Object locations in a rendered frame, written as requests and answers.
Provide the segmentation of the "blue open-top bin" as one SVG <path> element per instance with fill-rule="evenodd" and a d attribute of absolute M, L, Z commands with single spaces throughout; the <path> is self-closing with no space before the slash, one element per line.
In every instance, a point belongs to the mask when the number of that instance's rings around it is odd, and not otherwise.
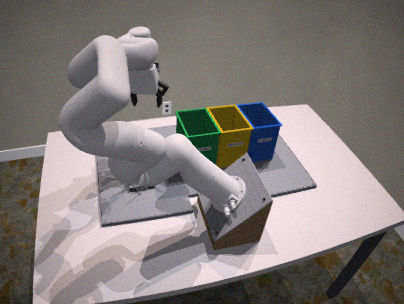
<path fill-rule="evenodd" d="M 253 127 L 248 148 L 252 162 L 272 159 L 280 126 L 282 126 L 280 121 L 263 102 L 236 106 Z"/>

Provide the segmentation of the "green open bin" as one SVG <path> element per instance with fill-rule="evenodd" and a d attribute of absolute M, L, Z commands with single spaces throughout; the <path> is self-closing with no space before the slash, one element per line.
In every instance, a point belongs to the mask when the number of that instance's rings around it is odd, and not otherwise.
<path fill-rule="evenodd" d="M 221 131 L 207 108 L 175 111 L 175 114 L 176 134 L 187 137 L 202 155 L 216 165 Z"/>

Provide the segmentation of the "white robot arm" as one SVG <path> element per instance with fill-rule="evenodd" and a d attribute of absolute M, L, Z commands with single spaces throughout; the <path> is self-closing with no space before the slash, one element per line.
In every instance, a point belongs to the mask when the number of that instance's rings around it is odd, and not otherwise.
<path fill-rule="evenodd" d="M 118 180 L 156 186 L 181 172 L 188 186 L 230 217 L 230 211 L 245 196 L 241 178 L 226 174 L 182 134 L 164 139 L 125 121 L 105 122 L 130 101 L 128 71 L 147 70 L 155 64 L 160 72 L 161 65 L 154 63 L 157 55 L 157 42 L 146 27 L 132 28 L 118 39 L 107 35 L 95 38 L 69 64 L 68 79 L 81 90 L 62 108 L 60 129 L 77 149 L 109 157 L 109 169 Z"/>

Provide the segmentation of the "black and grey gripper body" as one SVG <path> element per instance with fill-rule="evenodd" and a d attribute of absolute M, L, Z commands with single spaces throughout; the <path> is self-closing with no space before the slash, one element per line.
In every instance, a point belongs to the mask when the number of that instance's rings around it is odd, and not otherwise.
<path fill-rule="evenodd" d="M 155 64 L 153 64 L 153 66 L 147 70 L 129 71 L 130 90 L 133 94 L 157 94 L 159 88 L 158 80 L 159 76 Z"/>

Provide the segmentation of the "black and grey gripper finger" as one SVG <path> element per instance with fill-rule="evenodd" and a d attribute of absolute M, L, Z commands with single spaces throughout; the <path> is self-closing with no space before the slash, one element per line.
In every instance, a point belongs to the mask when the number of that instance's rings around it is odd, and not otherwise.
<path fill-rule="evenodd" d="M 133 106 L 137 104 L 137 94 L 132 94 L 131 93 L 131 101 L 133 102 Z"/>
<path fill-rule="evenodd" d="M 158 86 L 163 88 L 162 91 L 158 88 L 158 92 L 157 92 L 157 94 L 155 94 L 157 96 L 157 99 L 156 99 L 157 100 L 157 107 L 159 108 L 160 104 L 162 104 L 162 96 L 166 93 L 169 86 L 164 84 L 163 82 L 161 82 L 159 80 L 158 80 Z"/>

